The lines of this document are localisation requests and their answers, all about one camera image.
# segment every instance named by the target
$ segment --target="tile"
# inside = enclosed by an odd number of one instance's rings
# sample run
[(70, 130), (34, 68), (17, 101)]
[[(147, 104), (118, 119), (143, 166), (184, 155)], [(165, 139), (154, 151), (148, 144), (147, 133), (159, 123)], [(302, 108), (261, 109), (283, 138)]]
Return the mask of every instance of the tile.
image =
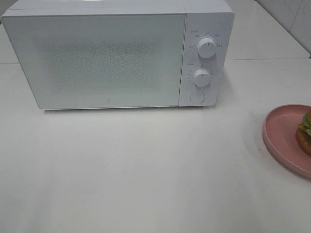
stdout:
[(302, 1), (291, 33), (311, 53), (311, 0)]
[(290, 31), (302, 0), (257, 0), (287, 31)]
[(17, 0), (1, 0), (0, 2), (0, 16), (12, 6)]
[(227, 60), (307, 58), (310, 54), (254, 0), (227, 0), (236, 13)]

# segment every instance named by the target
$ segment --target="pink plate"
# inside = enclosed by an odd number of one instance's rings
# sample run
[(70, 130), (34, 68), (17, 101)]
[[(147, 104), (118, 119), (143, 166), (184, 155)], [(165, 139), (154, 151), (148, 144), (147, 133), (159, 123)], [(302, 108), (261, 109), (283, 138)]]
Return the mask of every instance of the pink plate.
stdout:
[(263, 140), (269, 152), (290, 170), (311, 179), (311, 155), (296, 141), (296, 130), (303, 115), (311, 109), (306, 105), (283, 105), (272, 110), (263, 124)]

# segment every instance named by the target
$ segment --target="microwave door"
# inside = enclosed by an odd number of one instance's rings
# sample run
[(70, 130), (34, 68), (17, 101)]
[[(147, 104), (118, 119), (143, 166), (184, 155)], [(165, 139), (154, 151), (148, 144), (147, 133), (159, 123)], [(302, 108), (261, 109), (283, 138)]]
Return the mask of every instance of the microwave door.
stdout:
[(185, 14), (4, 17), (38, 106), (178, 106)]

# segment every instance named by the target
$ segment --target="white microwave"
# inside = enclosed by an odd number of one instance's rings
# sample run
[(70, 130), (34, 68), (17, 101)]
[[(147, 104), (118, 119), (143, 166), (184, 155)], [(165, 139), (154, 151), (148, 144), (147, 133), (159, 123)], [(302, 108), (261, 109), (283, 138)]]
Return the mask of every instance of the white microwave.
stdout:
[(41, 109), (216, 103), (224, 0), (18, 0), (1, 17)]

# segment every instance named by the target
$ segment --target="countertop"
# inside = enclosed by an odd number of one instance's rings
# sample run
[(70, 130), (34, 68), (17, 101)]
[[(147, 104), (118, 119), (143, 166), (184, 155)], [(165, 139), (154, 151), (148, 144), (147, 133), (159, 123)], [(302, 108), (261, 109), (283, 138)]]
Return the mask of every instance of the countertop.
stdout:
[(0, 232), (309, 233), (311, 181), (261, 135), (271, 109), (310, 105), (311, 59), (282, 37), (229, 47), (213, 107), (43, 111), (0, 29)]

